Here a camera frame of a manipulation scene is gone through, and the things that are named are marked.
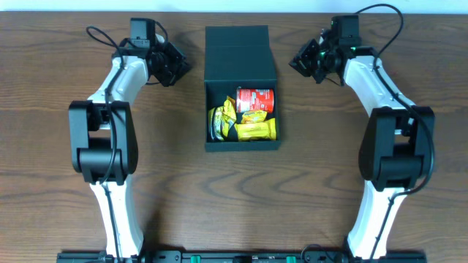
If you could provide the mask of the black box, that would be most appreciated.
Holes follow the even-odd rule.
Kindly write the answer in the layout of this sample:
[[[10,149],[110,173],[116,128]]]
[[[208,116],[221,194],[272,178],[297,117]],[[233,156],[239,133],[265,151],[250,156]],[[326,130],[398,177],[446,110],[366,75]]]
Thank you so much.
[[[277,97],[276,65],[270,49],[267,26],[207,26],[205,28],[205,110],[222,106],[237,90],[273,90],[276,140],[239,142],[234,129],[225,141],[211,138],[211,124],[205,122],[205,150],[208,152],[276,150],[281,144],[281,118]]]

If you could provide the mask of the green yellow snack packet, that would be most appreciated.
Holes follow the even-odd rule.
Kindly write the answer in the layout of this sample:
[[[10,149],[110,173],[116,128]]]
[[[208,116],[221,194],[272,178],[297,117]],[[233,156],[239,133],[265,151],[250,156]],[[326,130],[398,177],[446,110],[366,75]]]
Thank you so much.
[[[213,142],[224,141],[222,133],[222,108],[214,107],[208,111],[208,135]]]

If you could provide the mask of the red soda can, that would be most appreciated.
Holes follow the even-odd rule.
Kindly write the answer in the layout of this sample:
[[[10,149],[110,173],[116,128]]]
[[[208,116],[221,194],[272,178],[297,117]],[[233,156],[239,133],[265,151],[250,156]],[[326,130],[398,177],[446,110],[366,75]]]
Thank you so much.
[[[274,110],[273,89],[238,88],[236,93],[236,112],[262,110],[272,113]]]

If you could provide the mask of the small yellow packet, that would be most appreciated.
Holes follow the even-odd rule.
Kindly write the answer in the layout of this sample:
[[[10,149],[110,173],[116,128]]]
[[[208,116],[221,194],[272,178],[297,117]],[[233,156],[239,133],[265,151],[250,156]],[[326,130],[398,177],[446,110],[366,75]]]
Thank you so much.
[[[227,96],[222,108],[222,135],[227,137],[229,130],[234,126],[237,121],[237,114],[235,111],[235,100]]]

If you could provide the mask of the orange yellow snack packet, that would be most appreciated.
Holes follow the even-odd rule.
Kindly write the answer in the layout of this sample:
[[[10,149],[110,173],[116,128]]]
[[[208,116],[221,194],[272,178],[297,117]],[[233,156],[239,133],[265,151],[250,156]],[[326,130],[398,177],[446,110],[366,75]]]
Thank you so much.
[[[238,140],[241,142],[276,140],[276,119],[272,118],[258,123],[236,124],[235,130],[238,135]]]

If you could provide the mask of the yellow biscuit packet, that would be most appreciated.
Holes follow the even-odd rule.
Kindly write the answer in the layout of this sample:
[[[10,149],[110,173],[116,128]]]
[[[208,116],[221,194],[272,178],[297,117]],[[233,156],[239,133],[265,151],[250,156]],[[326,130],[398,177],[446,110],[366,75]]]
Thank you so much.
[[[244,112],[242,115],[242,124],[249,124],[249,123],[259,123],[263,122],[267,117],[267,112],[264,110],[252,110]]]

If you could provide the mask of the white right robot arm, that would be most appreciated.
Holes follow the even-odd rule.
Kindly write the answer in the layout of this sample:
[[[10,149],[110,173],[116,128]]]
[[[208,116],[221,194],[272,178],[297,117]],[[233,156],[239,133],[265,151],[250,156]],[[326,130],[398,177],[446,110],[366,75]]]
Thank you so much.
[[[392,260],[388,235],[404,199],[420,191],[434,168],[434,112],[408,99],[390,79],[372,47],[360,41],[314,39],[290,66],[321,83],[336,73],[369,116],[358,166],[365,181],[356,221],[346,237],[349,261]]]

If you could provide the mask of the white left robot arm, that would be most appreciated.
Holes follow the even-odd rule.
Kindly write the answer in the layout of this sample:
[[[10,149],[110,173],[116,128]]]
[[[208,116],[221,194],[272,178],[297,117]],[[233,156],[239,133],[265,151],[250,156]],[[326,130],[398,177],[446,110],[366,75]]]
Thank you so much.
[[[132,193],[139,152],[131,106],[150,77],[174,85],[190,66],[171,42],[137,40],[118,47],[111,64],[99,89],[69,106],[70,147],[72,166],[94,192],[105,225],[101,262],[131,262],[144,241]]]

